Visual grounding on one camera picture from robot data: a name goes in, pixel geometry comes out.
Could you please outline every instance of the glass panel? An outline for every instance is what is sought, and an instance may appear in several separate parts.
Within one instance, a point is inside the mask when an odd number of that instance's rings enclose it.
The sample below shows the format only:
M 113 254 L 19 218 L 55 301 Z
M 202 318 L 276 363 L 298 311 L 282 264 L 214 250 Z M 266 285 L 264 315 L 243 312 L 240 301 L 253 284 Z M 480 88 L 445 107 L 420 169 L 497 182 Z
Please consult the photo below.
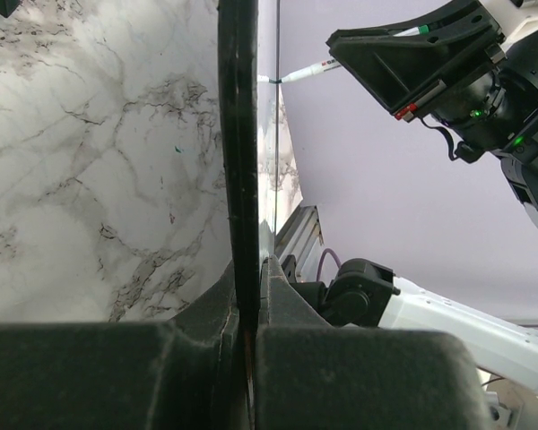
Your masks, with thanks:
M 293 151 L 293 141 L 287 120 L 287 110 L 283 102 L 281 88 L 279 89 L 279 115 L 277 122 L 279 159 L 276 177 L 277 210 L 275 216 L 275 232 L 279 233 L 285 222 L 287 222 L 287 219 L 289 219 L 289 216 L 303 200 L 297 162 L 295 161 L 295 153 Z
M 277 75 L 277 0 L 259 0 L 257 27 L 257 174 L 259 205 L 259 261 L 274 252 L 277 154 L 278 87 L 262 77 Z

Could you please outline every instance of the pen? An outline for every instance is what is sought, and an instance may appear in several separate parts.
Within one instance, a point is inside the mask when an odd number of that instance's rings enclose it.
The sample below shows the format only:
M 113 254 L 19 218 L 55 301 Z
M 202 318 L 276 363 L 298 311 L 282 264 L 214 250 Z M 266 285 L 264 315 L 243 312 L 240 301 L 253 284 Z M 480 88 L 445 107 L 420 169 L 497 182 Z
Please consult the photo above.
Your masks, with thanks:
M 418 36 L 420 34 L 426 34 L 429 32 L 428 25 L 421 25 L 420 27 L 414 27 L 405 31 L 401 31 L 394 35 L 394 37 L 405 37 L 405 36 Z M 321 74 L 328 72 L 329 70 L 334 70 L 341 67 L 339 62 L 334 58 L 329 58 L 328 60 L 322 61 L 321 63 L 312 64 L 309 67 L 304 67 L 295 72 L 289 73 L 286 76 L 283 76 L 281 79 L 277 80 L 276 83 L 287 83 L 295 82 L 309 76 L 315 76 L 316 74 Z
M 278 83 L 277 81 L 274 81 L 269 76 L 264 76 L 262 74 L 259 74 L 257 76 L 257 82 L 258 83 Z

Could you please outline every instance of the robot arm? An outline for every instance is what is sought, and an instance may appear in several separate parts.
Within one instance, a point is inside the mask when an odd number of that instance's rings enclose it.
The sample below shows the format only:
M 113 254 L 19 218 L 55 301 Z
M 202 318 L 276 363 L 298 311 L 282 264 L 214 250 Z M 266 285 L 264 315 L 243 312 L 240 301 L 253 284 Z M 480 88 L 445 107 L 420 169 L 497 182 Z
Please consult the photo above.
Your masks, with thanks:
M 429 33 L 393 37 L 420 26 Z M 538 0 L 453 0 L 417 20 L 339 30 L 327 44 L 396 119 L 439 121 L 452 160 L 474 163 L 487 152 L 498 158 L 538 227 Z M 447 129 L 462 138 L 456 148 Z M 337 326 L 449 332 L 478 367 L 538 395 L 538 331 L 431 293 L 375 263 L 344 264 L 318 310 Z
M 450 333 L 463 341 L 480 369 L 538 396 L 537 330 L 449 300 L 363 259 L 345 262 L 322 297 L 317 311 L 334 326 Z

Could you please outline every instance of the marble surface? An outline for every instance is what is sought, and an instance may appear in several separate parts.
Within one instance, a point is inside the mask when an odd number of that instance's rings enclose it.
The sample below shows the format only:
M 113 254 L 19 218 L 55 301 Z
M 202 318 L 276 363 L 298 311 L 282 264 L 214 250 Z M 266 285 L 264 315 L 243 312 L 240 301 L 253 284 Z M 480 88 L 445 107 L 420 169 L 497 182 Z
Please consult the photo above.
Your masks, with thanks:
M 215 0 L 0 17 L 0 322 L 170 318 L 230 259 Z

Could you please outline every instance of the black plastic housing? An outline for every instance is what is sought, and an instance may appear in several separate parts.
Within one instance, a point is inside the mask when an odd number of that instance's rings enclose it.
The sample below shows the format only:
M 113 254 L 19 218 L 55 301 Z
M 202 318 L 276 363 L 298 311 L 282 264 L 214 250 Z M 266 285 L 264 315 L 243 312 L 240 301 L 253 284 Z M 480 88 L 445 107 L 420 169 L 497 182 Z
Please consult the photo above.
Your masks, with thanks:
M 335 327 L 377 327 L 391 296 L 400 294 L 394 278 L 395 273 L 380 264 L 349 260 L 337 272 L 319 313 Z
M 0 14 L 8 18 L 20 5 L 20 0 L 0 0 Z
M 490 430 L 475 364 L 445 333 L 262 327 L 257 430 Z
M 476 151 L 500 157 L 513 153 L 516 139 L 538 132 L 538 31 L 516 43 L 507 57 L 433 114 Z
M 419 36 L 395 34 L 428 25 Z M 477 0 L 453 0 L 397 24 L 338 30 L 326 42 L 341 63 L 391 115 L 424 117 L 439 101 L 474 82 L 504 58 L 499 24 Z
M 249 428 L 233 265 L 169 322 L 0 325 L 0 430 Z
M 257 189 L 257 0 L 219 2 L 218 74 L 231 254 L 241 321 L 259 313 Z
M 516 198 L 538 210 L 538 133 L 526 139 L 511 157 L 501 158 L 500 165 Z

